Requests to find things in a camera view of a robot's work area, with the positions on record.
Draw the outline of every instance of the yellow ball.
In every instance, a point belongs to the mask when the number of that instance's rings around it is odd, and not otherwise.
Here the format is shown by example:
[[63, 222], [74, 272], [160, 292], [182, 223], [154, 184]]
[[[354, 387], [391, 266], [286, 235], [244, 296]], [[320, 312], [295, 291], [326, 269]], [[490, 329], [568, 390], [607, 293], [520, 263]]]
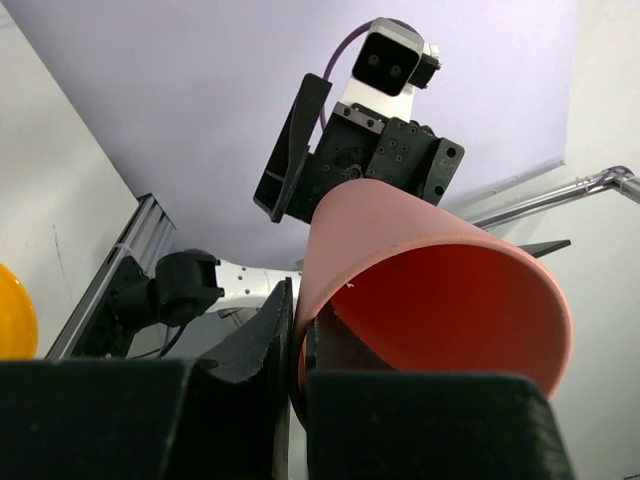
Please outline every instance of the yellow ball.
[[0, 360], [33, 358], [38, 347], [38, 321], [20, 280], [0, 264]]

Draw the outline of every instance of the black plastic part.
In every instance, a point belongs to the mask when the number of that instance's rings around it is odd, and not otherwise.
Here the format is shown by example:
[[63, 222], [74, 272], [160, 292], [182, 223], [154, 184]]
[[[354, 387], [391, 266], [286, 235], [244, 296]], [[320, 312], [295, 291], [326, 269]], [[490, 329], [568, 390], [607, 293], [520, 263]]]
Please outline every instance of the black plastic part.
[[307, 328], [305, 367], [325, 370], [392, 370], [347, 327], [328, 302]]
[[464, 148], [447, 138], [441, 138], [438, 149], [432, 159], [431, 168], [427, 173], [427, 179], [422, 187], [420, 197], [431, 203], [438, 205], [444, 192], [449, 188], [462, 157]]
[[418, 52], [374, 32], [365, 39], [352, 74], [355, 79], [395, 97], [419, 63]]
[[206, 253], [177, 252], [162, 257], [154, 279], [143, 277], [115, 292], [114, 317], [134, 333], [156, 323], [186, 325], [224, 295], [216, 279], [219, 263]]
[[111, 299], [119, 291], [130, 289], [136, 295], [147, 298], [146, 277], [133, 259], [125, 257], [116, 269], [104, 295], [98, 301], [85, 329], [71, 351], [72, 357], [124, 357], [133, 341], [134, 332], [117, 322], [113, 314]]
[[331, 83], [316, 75], [309, 73], [302, 80], [253, 197], [272, 222], [280, 222], [289, 206], [307, 161], [311, 134], [330, 90]]
[[204, 314], [224, 290], [218, 288], [212, 255], [177, 252], [162, 257], [156, 266], [156, 294], [160, 321], [170, 327], [189, 323]]
[[307, 158], [286, 213], [310, 223], [329, 191], [363, 176], [383, 128], [375, 117], [338, 103], [315, 153]]
[[522, 245], [520, 248], [532, 255], [534, 258], [542, 258], [550, 253], [557, 252], [563, 248], [571, 246], [571, 240], [556, 240], [554, 242], [532, 243], [531, 245]]
[[380, 136], [366, 176], [419, 195], [440, 139], [421, 128], [390, 118]]
[[227, 478], [288, 479], [291, 279], [279, 282], [258, 313], [200, 358], [221, 385], [211, 398], [220, 439], [206, 454]]
[[215, 359], [0, 362], [0, 478], [287, 479], [292, 308], [281, 282]]
[[409, 83], [414, 87], [426, 88], [438, 70], [440, 70], [440, 61], [423, 53]]
[[571, 480], [551, 408], [507, 375], [307, 377], [309, 480]]
[[271, 221], [289, 215], [311, 223], [322, 198], [338, 185], [374, 178], [438, 205], [464, 149], [428, 126], [387, 118], [360, 104], [337, 103], [316, 151], [308, 142], [331, 84], [307, 75], [289, 112], [254, 201]]

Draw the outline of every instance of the metal frame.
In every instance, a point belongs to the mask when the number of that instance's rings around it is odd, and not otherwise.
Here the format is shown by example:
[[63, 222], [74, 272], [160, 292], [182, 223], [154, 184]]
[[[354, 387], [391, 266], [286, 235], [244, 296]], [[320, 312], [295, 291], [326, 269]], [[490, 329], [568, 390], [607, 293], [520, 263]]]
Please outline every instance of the metal frame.
[[61, 359], [70, 355], [118, 265], [127, 255], [135, 258], [145, 272], [153, 273], [157, 261], [175, 249], [175, 227], [155, 198], [151, 195], [143, 198], [45, 358]]
[[617, 191], [640, 204], [640, 179], [638, 177], [627, 172], [608, 175], [605, 171], [578, 179], [501, 209], [483, 212], [468, 221], [483, 230], [490, 230], [608, 190]]

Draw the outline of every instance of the camera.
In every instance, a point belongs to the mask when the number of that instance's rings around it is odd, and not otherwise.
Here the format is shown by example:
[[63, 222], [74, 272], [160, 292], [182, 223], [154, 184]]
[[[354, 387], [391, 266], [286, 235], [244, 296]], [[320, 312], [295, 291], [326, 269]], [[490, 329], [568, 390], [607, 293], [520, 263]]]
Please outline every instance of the camera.
[[424, 53], [417, 33], [387, 18], [376, 19], [353, 66], [353, 78], [389, 96], [398, 96], [407, 83], [425, 88], [440, 68], [437, 54]]

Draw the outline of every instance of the white wall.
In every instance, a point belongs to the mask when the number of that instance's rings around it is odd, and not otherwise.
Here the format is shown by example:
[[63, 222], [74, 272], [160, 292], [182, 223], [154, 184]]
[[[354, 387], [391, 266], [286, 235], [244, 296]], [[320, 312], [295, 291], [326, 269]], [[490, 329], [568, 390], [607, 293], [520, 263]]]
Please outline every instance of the white wall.
[[0, 2], [0, 263], [29, 292], [38, 357], [137, 205]]
[[[580, 1], [567, 166], [502, 199], [612, 164], [640, 172], [638, 32], [640, 2]], [[573, 354], [553, 405], [581, 480], [640, 472], [640, 205], [608, 192], [494, 233], [515, 244], [573, 241], [544, 259], [574, 314]]]

